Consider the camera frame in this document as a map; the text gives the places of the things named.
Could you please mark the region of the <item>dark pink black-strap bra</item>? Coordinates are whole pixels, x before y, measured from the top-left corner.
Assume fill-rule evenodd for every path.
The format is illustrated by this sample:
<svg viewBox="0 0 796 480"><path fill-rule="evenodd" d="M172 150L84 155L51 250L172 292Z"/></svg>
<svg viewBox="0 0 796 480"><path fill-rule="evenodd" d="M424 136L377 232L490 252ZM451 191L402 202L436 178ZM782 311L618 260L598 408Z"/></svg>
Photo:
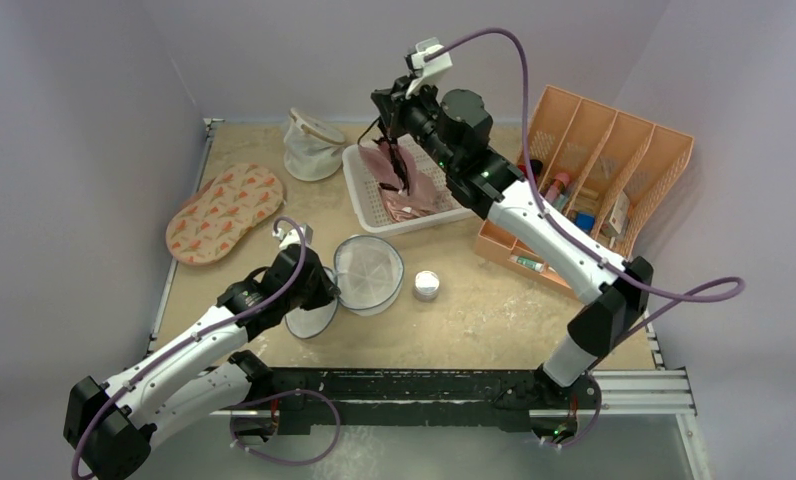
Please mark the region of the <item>dark pink black-strap bra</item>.
<svg viewBox="0 0 796 480"><path fill-rule="evenodd" d="M358 137L356 142L358 153L381 189L409 194L410 171L398 140L381 133L380 137L373 140L373 147L366 147L361 143L366 134L375 127L380 128L381 124L380 119L373 120Z"/></svg>

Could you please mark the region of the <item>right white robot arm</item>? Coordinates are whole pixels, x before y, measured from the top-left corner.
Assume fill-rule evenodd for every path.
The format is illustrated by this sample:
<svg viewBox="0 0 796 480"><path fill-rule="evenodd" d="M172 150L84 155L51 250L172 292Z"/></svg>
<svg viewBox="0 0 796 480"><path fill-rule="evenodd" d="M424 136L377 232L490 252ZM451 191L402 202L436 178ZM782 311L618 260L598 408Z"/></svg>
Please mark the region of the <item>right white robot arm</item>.
<svg viewBox="0 0 796 480"><path fill-rule="evenodd" d="M410 136L439 165L460 205L525 244L583 304L535 373L538 399L558 407L644 314L653 268L604 248L539 198L528 176L490 147L493 120L479 95L456 89L439 98L433 86L408 90L408 78L401 77L372 92L381 132L389 139Z"/></svg>

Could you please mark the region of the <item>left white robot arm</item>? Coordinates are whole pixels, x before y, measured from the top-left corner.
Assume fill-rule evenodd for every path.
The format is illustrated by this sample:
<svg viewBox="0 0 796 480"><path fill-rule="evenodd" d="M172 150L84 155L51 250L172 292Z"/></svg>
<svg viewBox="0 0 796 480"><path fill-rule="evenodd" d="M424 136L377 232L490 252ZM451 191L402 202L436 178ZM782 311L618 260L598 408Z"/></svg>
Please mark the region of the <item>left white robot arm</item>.
<svg viewBox="0 0 796 480"><path fill-rule="evenodd" d="M282 387L245 345L294 310L331 304L338 288L307 244L231 284L185 332L106 380L70 390L63 437L74 479L126 479L165 440L218 409L275 406L304 388Z"/></svg>

